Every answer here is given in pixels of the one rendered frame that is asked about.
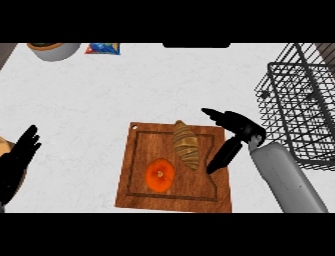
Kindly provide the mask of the black appliance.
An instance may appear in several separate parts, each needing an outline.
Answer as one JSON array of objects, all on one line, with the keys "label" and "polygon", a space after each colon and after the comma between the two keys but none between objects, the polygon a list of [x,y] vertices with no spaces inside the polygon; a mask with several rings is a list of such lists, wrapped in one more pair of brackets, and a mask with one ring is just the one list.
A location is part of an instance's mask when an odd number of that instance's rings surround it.
[{"label": "black appliance", "polygon": [[171,49],[225,49],[231,44],[230,43],[162,43],[165,48]]}]

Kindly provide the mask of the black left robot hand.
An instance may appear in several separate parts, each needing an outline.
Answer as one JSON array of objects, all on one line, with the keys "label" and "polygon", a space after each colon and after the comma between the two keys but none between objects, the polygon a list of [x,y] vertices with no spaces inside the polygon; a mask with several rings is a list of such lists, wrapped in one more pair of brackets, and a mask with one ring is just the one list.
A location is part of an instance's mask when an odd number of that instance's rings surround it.
[{"label": "black left robot hand", "polygon": [[31,125],[20,135],[10,152],[0,156],[0,203],[3,206],[10,202],[17,191],[23,171],[41,146],[38,139],[36,126]]}]

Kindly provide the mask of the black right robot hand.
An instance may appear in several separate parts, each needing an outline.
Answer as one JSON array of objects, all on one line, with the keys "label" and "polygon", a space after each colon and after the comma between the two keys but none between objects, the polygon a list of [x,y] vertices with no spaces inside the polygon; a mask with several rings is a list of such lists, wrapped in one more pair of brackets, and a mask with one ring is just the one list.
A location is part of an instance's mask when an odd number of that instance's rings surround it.
[{"label": "black right robot hand", "polygon": [[242,143],[255,142],[255,146],[261,146],[265,140],[265,130],[251,119],[233,111],[218,112],[209,108],[202,108],[200,111],[215,125],[233,133],[206,165],[206,173],[212,174],[228,165],[242,148]]}]

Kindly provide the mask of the brown wooden cutting board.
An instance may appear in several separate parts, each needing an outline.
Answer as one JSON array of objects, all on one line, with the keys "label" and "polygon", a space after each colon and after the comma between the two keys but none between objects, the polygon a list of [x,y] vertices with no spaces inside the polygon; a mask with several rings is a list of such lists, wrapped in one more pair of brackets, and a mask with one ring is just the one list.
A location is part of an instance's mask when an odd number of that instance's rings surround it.
[{"label": "brown wooden cutting board", "polygon": [[[118,182],[115,206],[184,212],[231,212],[228,171],[206,174],[206,165],[224,142],[224,129],[189,125],[199,143],[199,166],[192,170],[172,149],[172,125],[131,122]],[[146,184],[146,168],[156,159],[174,168],[163,192]]]}]

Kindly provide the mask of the grey plant pot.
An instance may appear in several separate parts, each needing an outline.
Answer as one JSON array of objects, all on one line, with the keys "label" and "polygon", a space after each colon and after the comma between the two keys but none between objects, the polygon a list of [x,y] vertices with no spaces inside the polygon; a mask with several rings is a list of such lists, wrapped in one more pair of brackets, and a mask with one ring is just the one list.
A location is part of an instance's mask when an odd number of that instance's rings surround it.
[{"label": "grey plant pot", "polygon": [[76,52],[81,44],[79,43],[54,43],[42,44],[41,46],[32,43],[26,44],[35,56],[47,62],[54,62],[69,58]]}]

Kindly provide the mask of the blue and orange packet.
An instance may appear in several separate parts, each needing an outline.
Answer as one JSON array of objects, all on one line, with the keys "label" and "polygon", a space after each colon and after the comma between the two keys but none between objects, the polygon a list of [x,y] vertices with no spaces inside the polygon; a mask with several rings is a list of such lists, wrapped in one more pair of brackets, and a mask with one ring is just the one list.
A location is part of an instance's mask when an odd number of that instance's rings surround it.
[{"label": "blue and orange packet", "polygon": [[90,43],[85,49],[85,54],[119,54],[118,43]]}]

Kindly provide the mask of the brown croissant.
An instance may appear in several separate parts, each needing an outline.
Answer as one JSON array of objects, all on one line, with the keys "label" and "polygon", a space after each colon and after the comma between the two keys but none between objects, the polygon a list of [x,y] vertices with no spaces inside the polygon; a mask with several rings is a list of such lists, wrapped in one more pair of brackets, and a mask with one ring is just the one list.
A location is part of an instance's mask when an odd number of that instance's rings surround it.
[{"label": "brown croissant", "polygon": [[172,148],[184,165],[196,170],[199,168],[199,140],[181,120],[177,120],[172,126]]}]

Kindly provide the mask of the orange tomato slice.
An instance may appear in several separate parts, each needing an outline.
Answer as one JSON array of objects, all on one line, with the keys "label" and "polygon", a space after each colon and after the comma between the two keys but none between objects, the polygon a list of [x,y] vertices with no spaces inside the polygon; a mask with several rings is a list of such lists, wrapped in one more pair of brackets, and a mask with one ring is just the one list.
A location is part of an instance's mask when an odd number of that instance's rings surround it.
[{"label": "orange tomato slice", "polygon": [[144,173],[144,182],[149,189],[158,193],[165,192],[172,185],[172,180],[174,166],[171,162],[163,158],[155,159],[147,164]]}]

